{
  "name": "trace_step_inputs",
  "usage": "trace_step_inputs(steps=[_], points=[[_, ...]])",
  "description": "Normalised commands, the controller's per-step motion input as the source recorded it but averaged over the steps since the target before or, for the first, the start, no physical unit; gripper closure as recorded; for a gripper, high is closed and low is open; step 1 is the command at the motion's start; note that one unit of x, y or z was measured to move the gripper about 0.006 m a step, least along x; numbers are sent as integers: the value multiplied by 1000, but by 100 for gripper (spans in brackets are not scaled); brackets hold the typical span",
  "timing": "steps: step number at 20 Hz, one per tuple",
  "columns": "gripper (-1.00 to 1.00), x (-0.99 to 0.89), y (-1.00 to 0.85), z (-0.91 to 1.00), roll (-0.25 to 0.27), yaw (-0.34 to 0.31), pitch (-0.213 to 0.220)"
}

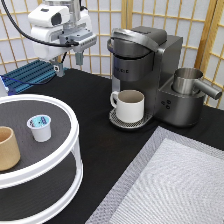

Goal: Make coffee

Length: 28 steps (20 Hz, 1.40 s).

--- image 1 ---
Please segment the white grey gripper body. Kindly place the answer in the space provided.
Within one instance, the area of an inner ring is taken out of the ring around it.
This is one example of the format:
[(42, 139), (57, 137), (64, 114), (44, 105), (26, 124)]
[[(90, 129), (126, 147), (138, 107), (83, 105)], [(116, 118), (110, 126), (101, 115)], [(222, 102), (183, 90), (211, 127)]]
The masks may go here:
[(97, 36), (86, 26), (71, 29), (66, 29), (64, 26), (52, 28), (33, 26), (31, 36), (48, 43), (71, 44), (71, 47), (54, 47), (34, 42), (34, 53), (43, 60), (52, 60), (70, 50), (82, 53), (85, 49), (95, 45), (97, 41)]

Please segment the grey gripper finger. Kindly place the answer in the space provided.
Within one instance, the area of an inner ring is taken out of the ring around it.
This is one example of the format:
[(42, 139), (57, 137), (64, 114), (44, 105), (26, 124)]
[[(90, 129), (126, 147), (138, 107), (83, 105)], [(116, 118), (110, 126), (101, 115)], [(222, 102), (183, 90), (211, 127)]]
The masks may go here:
[(77, 65), (82, 65), (83, 64), (83, 53), (82, 52), (76, 52), (75, 53), (75, 58), (76, 58), (76, 64)]
[(63, 69), (63, 64), (62, 63), (58, 63), (54, 65), (54, 70), (56, 72), (56, 75), (58, 77), (63, 77), (64, 76), (64, 69)]

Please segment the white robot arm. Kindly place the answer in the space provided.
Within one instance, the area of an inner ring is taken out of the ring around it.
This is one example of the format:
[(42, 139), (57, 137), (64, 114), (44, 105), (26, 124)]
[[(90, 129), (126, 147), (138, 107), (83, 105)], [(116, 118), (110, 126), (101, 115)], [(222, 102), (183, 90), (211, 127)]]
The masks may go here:
[(36, 56), (49, 61), (59, 77), (64, 75), (63, 61), (70, 50), (75, 52), (76, 64), (82, 65), (84, 50), (97, 42), (81, 0), (43, 0), (28, 20), (31, 36), (39, 40), (33, 43)]

